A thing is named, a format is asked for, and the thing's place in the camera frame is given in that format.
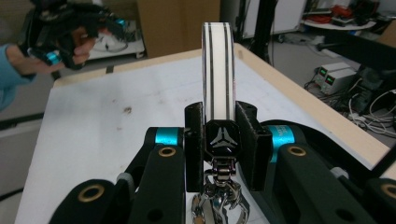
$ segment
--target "black handheld device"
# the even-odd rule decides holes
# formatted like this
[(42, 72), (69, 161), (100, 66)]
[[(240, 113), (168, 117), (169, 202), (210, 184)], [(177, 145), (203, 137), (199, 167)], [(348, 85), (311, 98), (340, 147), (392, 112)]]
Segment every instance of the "black handheld device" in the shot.
[(125, 38), (125, 20), (108, 8), (94, 4), (73, 4), (67, 0), (31, 0), (35, 8), (26, 15), (18, 46), (25, 56), (34, 56), (48, 65), (63, 62), (78, 70), (73, 61), (76, 47), (72, 32), (85, 28), (87, 36), (97, 37), (106, 28), (117, 39)]

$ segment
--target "wire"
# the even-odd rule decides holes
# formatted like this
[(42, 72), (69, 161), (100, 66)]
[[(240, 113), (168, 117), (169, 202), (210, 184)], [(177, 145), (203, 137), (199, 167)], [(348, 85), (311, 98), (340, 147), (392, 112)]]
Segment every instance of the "wire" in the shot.
[(348, 92), (350, 92), (350, 91), (352, 91), (353, 89), (355, 89), (355, 87), (357, 87), (358, 84), (359, 84), (359, 82), (361, 82), (362, 80), (363, 80), (363, 78), (359, 78), (359, 79), (355, 82), (355, 84), (349, 89)]
[(394, 106), (390, 111), (388, 111), (387, 113), (382, 114), (382, 115), (377, 115), (376, 116), (376, 115), (373, 114), (373, 105), (375, 104), (375, 102), (377, 102), (384, 95), (386, 95), (386, 94), (388, 94), (390, 92), (393, 93), (394, 91), (396, 91), (396, 90), (386, 91), (386, 92), (382, 93), (381, 95), (379, 95), (378, 97), (376, 97), (375, 100), (373, 100), (373, 102), (370, 104), (370, 107), (369, 107), (369, 113), (370, 113), (371, 116), (373, 116), (374, 118), (384, 117), (384, 116), (390, 114), (396, 108), (396, 106)]
[(374, 119), (374, 120), (378, 121), (378, 124), (380, 124), (380, 127), (372, 125), (372, 122), (367, 123), (364, 121), (364, 119), (355, 119), (355, 116), (354, 116), (354, 113), (352, 110), (352, 100), (358, 95), (359, 95), (358, 93), (354, 94), (349, 99), (349, 102), (348, 102), (349, 114), (350, 114), (350, 117), (352, 118), (353, 123), (358, 126), (363, 125), (364, 127), (366, 127), (368, 130), (372, 131), (373, 133), (379, 133), (379, 134), (383, 134), (386, 136), (388, 136), (388, 134), (390, 134), (390, 135), (394, 135), (394, 136), (390, 136), (390, 137), (396, 137), (396, 133), (388, 131), (387, 127), (384, 125), (384, 123), (379, 122), (380, 120), (377, 119), (376, 117), (371, 117), (370, 119)]
[(319, 85), (315, 81), (309, 81), (304, 84), (304, 89), (309, 92), (311, 92), (310, 91), (311, 89), (318, 88), (318, 87), (319, 87)]
[(251, 38), (249, 46), (247, 47), (248, 50), (251, 50), (251, 47), (253, 47), (254, 42), (255, 42), (254, 38)]
[(371, 122), (378, 122), (378, 123), (389, 123), (389, 122), (393, 122), (393, 120), (394, 120), (394, 117), (387, 117), (387, 118), (381, 118), (381, 119), (379, 119), (379, 118), (374, 118), (374, 117), (371, 117), (371, 116), (369, 116), (369, 115), (363, 115), (366, 119), (368, 119), (368, 120), (370, 120)]
[(333, 94), (322, 96), (322, 97), (320, 97), (320, 99), (327, 99), (327, 98), (331, 98), (331, 97), (334, 97), (334, 96), (341, 96), (343, 94), (344, 94), (343, 91), (337, 91), (337, 92), (335, 92)]
[(251, 2), (251, 0), (248, 0), (247, 6), (246, 6), (246, 10), (245, 10), (245, 15), (243, 15), (243, 19), (240, 21), (240, 28), (239, 29), (242, 31), (242, 33), (244, 32), (244, 29), (245, 29), (245, 20), (247, 19), (247, 16), (248, 16), (248, 9), (250, 7), (250, 2)]
[(14, 196), (15, 194), (21, 193), (21, 192), (23, 192), (23, 188), (15, 189), (15, 190), (12, 190), (9, 193), (3, 194), (3, 195), (0, 196), (0, 202), (4, 201), (7, 198), (10, 198), (10, 197)]
[(330, 57), (328, 54), (323, 53), (322, 51), (317, 51), (316, 47), (312, 44), (305, 44), (313, 53), (318, 55), (319, 57)]
[(319, 70), (319, 67), (317, 67), (317, 68), (314, 69), (314, 75), (312, 76), (311, 80), (309, 80), (308, 82), (306, 82), (306, 83), (304, 84), (304, 89), (307, 90), (308, 86), (309, 86), (310, 84), (312, 84), (312, 83), (315, 82), (314, 79), (315, 79), (315, 76), (318, 75), (318, 70)]
[(273, 67), (275, 67), (275, 54), (274, 54), (274, 48), (275, 48), (275, 44), (274, 44), (274, 39), (273, 39), (273, 37), (274, 37), (274, 33), (275, 33), (275, 13), (276, 13), (276, 11), (274, 10), (274, 17), (273, 17), (273, 25), (272, 25), (272, 28), (271, 28), (271, 34), (270, 34), (270, 38), (271, 38), (271, 45), (272, 45), (272, 48), (271, 48), (271, 57), (272, 57), (272, 66)]

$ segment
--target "desk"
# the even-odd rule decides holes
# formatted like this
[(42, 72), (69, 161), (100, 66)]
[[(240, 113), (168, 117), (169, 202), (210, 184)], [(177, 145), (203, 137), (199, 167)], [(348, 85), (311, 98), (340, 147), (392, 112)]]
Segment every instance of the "desk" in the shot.
[(307, 26), (320, 28), (320, 29), (343, 30), (343, 31), (364, 30), (364, 29), (368, 29), (368, 28), (371, 28), (371, 27), (375, 26), (375, 22), (374, 21), (369, 21), (369, 22), (367, 22), (367, 24), (362, 25), (362, 26), (355, 25), (355, 24), (347, 24), (346, 26), (337, 26), (337, 25), (333, 25), (331, 23), (318, 23), (318, 22), (314, 22), (314, 21), (310, 21), (310, 20), (304, 20), (304, 21), (302, 21), (302, 24), (303, 25), (307, 25)]
[[(369, 168), (388, 151), (248, 50), (235, 44), (234, 52), (236, 100), (257, 106), (259, 121), (286, 119), (320, 130)], [(67, 193), (88, 179), (115, 182), (148, 127), (182, 127), (184, 107), (203, 101), (201, 55), (193, 50), (116, 66), (112, 75), (103, 69), (57, 80), (16, 223), (48, 223)], [(396, 166), (386, 175), (396, 178)], [(265, 222), (245, 188), (243, 193), (250, 202), (249, 223)], [(190, 222), (191, 212), (186, 217)]]

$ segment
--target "person's hand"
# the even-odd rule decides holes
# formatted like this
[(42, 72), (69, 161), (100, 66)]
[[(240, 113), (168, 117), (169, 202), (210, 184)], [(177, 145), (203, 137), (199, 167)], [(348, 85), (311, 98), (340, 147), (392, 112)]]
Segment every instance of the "person's hand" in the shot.
[[(90, 51), (95, 45), (95, 38), (87, 37), (87, 32), (80, 27), (72, 33), (76, 44), (74, 49), (73, 61), (75, 64), (85, 63), (90, 57)], [(49, 74), (64, 68), (63, 63), (57, 63), (48, 66), (37, 58), (26, 58), (17, 46), (7, 48), (7, 57), (11, 65), (22, 75), (31, 75), (35, 73)]]

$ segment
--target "sleeve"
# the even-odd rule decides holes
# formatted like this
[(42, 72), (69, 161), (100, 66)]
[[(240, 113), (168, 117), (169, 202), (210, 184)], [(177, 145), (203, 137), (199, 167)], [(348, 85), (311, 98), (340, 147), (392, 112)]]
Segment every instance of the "sleeve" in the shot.
[(8, 46), (0, 46), (0, 111), (12, 103), (17, 86), (29, 84), (35, 79), (35, 76), (21, 76), (9, 63), (6, 55)]

